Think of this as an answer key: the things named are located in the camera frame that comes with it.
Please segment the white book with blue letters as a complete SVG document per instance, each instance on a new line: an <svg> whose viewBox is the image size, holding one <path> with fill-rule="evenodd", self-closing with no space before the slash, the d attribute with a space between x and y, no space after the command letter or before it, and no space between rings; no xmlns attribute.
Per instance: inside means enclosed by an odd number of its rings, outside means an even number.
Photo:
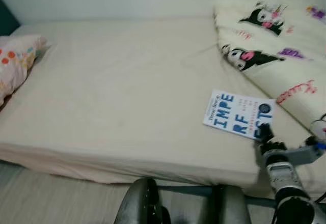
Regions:
<svg viewBox="0 0 326 224"><path fill-rule="evenodd" d="M275 101L212 91L203 124L250 139L259 137L261 124L272 124Z"/></svg>

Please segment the pink pillow with dotted print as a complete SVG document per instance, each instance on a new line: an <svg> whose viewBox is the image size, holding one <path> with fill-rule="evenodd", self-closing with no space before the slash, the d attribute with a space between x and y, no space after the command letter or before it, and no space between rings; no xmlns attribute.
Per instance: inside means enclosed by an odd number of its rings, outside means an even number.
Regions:
<svg viewBox="0 0 326 224"><path fill-rule="evenodd" d="M40 35L0 36L0 107L26 81L46 43Z"/></svg>

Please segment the cream blanket with cartoon print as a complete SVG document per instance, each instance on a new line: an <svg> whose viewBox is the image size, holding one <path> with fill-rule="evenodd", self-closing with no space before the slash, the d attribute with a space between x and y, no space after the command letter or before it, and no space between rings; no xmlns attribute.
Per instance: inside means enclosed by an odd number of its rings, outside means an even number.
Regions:
<svg viewBox="0 0 326 224"><path fill-rule="evenodd" d="M296 1L218 0L213 19L224 60L325 139L326 25L307 9Z"/></svg>

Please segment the mattress with cream sheet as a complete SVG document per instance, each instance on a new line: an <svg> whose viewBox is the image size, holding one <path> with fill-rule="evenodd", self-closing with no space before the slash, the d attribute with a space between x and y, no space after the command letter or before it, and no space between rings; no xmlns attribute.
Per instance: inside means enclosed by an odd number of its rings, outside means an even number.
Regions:
<svg viewBox="0 0 326 224"><path fill-rule="evenodd" d="M0 109L0 160L103 184L269 194L253 140L203 124L214 90L267 97L222 59L211 19L40 22L14 35L47 49Z"/></svg>

